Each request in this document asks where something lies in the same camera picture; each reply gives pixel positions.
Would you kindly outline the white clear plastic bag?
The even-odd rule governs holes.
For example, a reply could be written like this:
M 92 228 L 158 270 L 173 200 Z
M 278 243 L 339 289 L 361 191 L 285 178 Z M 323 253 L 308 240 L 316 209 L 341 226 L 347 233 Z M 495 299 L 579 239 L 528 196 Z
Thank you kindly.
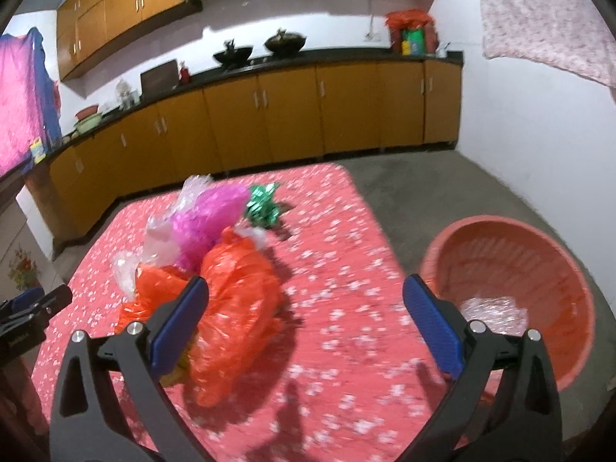
M 522 336 L 528 327 L 527 309 L 510 296 L 472 297 L 460 306 L 467 320 L 481 320 L 496 334 Z

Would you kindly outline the red plastic bag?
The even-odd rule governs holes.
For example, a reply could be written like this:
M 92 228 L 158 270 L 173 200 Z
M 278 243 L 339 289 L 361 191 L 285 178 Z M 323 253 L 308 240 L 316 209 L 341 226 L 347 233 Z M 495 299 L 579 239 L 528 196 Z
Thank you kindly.
M 209 301 L 189 352 L 195 403 L 212 408 L 283 330 L 286 296 L 256 243 L 226 228 L 201 262 Z
M 176 266 L 140 263 L 136 269 L 135 297 L 120 306 L 114 333 L 120 334 L 132 321 L 147 321 L 159 306 L 176 299 L 190 278 L 189 271 Z

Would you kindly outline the clear crinkled plastic bag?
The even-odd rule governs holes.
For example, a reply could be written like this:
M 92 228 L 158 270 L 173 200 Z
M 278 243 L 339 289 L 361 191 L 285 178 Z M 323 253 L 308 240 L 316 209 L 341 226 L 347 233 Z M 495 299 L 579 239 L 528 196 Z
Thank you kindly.
M 181 248 L 174 236 L 174 217 L 179 212 L 189 211 L 198 196 L 203 194 L 213 181 L 211 175 L 189 176 L 174 202 L 166 206 L 161 213 L 148 217 L 142 245 L 136 249 L 120 251 L 114 256 L 112 260 L 114 279 L 126 300 L 134 301 L 137 296 L 137 269 L 140 264 L 156 267 L 179 266 Z

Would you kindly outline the magenta plastic bag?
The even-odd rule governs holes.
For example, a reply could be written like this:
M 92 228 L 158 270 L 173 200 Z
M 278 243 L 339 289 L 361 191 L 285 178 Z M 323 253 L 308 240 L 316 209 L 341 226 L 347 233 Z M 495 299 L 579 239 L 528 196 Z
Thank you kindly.
M 171 215 L 172 237 L 179 254 L 177 267 L 191 272 L 201 269 L 205 255 L 218 243 L 225 228 L 243 215 L 251 190 L 241 184 L 208 186 Z

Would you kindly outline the lower wooden kitchen cabinets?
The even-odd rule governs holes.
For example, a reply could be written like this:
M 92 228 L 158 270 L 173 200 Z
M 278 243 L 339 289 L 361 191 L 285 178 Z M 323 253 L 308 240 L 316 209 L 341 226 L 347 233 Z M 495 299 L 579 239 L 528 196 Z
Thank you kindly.
M 447 60 L 242 74 L 97 127 L 36 164 L 24 181 L 61 246 L 89 235 L 115 201 L 193 174 L 454 143 L 461 111 L 462 66 Z

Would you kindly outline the red plastic basket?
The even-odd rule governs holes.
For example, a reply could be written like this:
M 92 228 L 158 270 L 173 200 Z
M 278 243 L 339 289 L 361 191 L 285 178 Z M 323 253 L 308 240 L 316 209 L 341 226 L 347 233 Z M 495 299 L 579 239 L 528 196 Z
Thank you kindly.
M 429 244 L 420 274 L 458 309 L 472 297 L 513 297 L 527 328 L 542 334 L 557 388 L 582 372 L 595 338 L 593 295 L 578 263 L 543 231 L 509 217 L 460 219 Z

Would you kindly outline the red floral tablecloth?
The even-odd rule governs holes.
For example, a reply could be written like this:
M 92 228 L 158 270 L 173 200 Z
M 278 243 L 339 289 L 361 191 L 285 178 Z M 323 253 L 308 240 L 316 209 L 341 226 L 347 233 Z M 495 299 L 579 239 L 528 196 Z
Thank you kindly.
M 404 274 L 345 168 L 266 172 L 288 205 L 268 253 L 288 298 L 284 326 L 217 407 L 167 391 L 220 461 L 393 461 L 446 384 L 402 301 Z

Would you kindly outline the green foil wrapper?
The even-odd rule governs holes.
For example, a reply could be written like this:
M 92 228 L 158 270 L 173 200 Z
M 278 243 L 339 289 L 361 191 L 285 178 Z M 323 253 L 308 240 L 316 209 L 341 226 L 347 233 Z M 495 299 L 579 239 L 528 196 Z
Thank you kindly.
M 276 228 L 280 222 L 281 211 L 275 202 L 278 182 L 252 185 L 251 198 L 246 204 L 244 217 L 254 228 Z

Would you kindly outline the stacked bowls on counter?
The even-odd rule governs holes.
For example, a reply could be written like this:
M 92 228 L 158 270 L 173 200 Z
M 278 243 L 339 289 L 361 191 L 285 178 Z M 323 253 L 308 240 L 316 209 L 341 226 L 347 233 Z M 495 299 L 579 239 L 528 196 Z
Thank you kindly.
M 98 104 L 92 104 L 85 107 L 75 114 L 74 129 L 79 135 L 83 135 L 88 131 L 92 131 L 97 127 L 102 120 L 102 113 L 99 110 Z

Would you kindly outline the pink blue hanging cloth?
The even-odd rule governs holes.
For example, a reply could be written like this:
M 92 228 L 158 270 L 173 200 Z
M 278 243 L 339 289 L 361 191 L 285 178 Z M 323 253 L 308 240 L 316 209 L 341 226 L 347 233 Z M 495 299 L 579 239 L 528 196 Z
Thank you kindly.
M 62 144 L 60 92 L 45 65 L 38 28 L 1 37 L 1 173 L 32 159 L 32 146 L 48 154 Z

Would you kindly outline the glass jar on counter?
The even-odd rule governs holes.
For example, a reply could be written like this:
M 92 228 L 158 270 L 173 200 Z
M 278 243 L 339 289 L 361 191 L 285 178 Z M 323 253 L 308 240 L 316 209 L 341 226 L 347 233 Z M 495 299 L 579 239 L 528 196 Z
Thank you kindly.
M 116 94 L 121 110 L 129 110 L 139 101 L 139 94 L 123 78 L 116 85 Z

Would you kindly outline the dark cutting board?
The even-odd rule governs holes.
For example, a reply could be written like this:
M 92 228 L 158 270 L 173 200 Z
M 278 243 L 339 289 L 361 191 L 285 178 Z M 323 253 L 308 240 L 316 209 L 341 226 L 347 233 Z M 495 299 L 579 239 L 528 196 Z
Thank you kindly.
M 151 98 L 171 92 L 179 85 L 179 63 L 169 60 L 166 63 L 146 70 L 140 74 L 141 98 Z

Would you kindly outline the red bottle on counter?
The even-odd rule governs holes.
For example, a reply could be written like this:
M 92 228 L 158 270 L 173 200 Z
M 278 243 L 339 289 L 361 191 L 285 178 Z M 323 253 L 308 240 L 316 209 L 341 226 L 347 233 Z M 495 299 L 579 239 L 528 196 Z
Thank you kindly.
M 191 82 L 190 72 L 184 62 L 179 64 L 179 82 L 182 85 L 188 85 Z

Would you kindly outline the white cup on counter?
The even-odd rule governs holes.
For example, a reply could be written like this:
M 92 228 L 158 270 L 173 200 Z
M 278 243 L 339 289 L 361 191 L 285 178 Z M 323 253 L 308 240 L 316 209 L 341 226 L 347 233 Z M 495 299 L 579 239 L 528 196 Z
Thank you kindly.
M 440 44 L 437 47 L 437 52 L 435 54 L 440 59 L 444 59 L 447 56 L 447 54 L 448 54 L 448 48 L 449 48 L 449 44 L 448 43 Z

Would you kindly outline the red bag on counter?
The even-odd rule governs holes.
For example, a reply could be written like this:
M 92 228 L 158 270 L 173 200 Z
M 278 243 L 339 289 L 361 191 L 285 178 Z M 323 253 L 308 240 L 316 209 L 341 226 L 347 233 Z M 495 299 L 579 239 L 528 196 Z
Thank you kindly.
M 419 8 L 396 10 L 386 15 L 390 45 L 405 56 L 434 55 L 440 45 L 435 21 Z

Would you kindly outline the black wok left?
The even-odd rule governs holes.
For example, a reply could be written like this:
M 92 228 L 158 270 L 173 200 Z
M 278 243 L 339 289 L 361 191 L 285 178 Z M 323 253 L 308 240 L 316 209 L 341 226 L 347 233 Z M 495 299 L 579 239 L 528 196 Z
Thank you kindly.
M 245 66 L 253 53 L 252 46 L 237 47 L 234 40 L 224 42 L 223 51 L 213 54 L 213 59 L 226 69 Z

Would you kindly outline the black wok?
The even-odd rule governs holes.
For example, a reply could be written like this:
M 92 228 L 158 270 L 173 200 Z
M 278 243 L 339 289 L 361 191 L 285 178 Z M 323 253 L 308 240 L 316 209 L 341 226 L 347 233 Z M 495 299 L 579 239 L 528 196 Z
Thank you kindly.
M 252 46 L 237 47 L 234 40 L 224 42 L 223 51 L 213 54 L 213 59 L 226 69 L 245 66 L 253 53 Z
M 297 55 L 305 44 L 305 35 L 279 29 L 275 35 L 265 41 L 264 46 L 274 56 L 289 57 Z

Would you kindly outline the black wok right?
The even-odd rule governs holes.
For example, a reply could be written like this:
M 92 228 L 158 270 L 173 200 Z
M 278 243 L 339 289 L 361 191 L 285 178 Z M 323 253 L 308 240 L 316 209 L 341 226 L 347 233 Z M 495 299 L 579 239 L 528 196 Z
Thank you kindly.
M 275 35 L 265 41 L 264 46 L 274 56 L 289 57 L 297 55 L 305 44 L 305 35 L 279 29 Z

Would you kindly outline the pink floral hanging cloth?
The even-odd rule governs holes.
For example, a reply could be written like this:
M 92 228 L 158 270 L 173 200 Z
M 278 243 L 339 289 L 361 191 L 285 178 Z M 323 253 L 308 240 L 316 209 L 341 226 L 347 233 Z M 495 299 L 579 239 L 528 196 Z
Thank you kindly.
M 484 56 L 531 60 L 613 89 L 615 38 L 591 0 L 480 0 Z

